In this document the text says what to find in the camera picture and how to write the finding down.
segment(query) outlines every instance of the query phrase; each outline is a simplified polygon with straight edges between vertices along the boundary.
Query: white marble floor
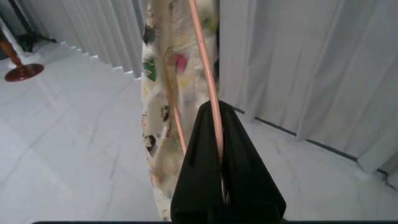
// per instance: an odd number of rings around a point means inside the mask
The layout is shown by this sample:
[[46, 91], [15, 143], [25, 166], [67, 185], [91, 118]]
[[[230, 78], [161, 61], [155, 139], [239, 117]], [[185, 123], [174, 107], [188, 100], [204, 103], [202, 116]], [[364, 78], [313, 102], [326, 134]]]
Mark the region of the white marble floor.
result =
[[[39, 52], [39, 76], [0, 79], [0, 223], [160, 220], [140, 82], [66, 45]], [[285, 197], [286, 219], [398, 220], [398, 192], [379, 175], [260, 122], [244, 125]]]

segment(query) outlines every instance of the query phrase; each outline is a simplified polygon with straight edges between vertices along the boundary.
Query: white pole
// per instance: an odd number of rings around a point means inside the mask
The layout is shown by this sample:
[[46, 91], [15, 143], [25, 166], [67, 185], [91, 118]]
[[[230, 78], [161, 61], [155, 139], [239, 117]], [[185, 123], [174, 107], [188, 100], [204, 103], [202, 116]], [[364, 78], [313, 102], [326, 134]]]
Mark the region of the white pole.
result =
[[[4, 33], [4, 35], [6, 36], [8, 42], [10, 42], [10, 44], [12, 45], [12, 48], [14, 48], [15, 52], [17, 53], [18, 57], [20, 58], [21, 62], [24, 65], [37, 62], [37, 61], [39, 61], [41, 59], [41, 55], [40, 54], [37, 54], [37, 53], [36, 54], [31, 53], [30, 54], [30, 53], [24, 52], [24, 50], [18, 44], [17, 40], [14, 38], [13, 34], [8, 29], [8, 27], [6, 26], [6, 24], [4, 23], [4, 21], [2, 19], [0, 19], [0, 26], [1, 26], [1, 30]], [[15, 68], [16, 66], [10, 60], [9, 63], [8, 63], [8, 67], [9, 68]]]

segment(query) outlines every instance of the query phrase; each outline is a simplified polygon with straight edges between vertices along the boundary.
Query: wooden base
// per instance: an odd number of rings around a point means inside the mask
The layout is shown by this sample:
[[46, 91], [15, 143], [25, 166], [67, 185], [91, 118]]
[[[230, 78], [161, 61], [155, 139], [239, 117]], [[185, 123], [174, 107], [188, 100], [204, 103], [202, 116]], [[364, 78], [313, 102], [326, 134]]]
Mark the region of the wooden base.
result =
[[36, 63], [23, 65], [23, 69], [14, 68], [9, 71], [4, 79], [7, 82], [19, 82], [32, 78], [44, 70], [44, 66]]

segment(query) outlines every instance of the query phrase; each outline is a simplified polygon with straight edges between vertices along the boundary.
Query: floral cloth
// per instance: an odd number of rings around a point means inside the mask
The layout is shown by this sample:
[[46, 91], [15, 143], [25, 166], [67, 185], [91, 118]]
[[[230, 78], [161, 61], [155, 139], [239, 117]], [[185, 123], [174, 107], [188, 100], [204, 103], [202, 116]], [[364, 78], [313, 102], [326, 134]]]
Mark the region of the floral cloth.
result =
[[[166, 4], [162, 20], [156, 20], [154, 4]], [[215, 0], [197, 0], [198, 12], [211, 62], [217, 59], [216, 30], [218, 12]], [[159, 36], [170, 32], [171, 37]], [[159, 215], [170, 221], [170, 203], [183, 161], [174, 112], [169, 104], [170, 91], [166, 86], [176, 80], [178, 110], [182, 119], [186, 142], [199, 107], [209, 100], [208, 87], [198, 51], [187, 0], [148, 1], [146, 28], [143, 38], [141, 100], [142, 129], [147, 161]], [[163, 59], [165, 67], [159, 60]]]

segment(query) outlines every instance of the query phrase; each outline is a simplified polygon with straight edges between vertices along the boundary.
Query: curtain fold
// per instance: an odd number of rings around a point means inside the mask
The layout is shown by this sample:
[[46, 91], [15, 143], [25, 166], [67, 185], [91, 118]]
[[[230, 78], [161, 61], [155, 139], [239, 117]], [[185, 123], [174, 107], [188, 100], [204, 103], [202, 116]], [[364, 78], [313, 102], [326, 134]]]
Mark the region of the curtain fold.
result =
[[221, 0], [221, 98], [248, 120], [356, 157], [367, 172], [385, 167], [396, 180], [397, 8], [394, 0]]
[[41, 34], [140, 76], [145, 0], [23, 0], [20, 5]]

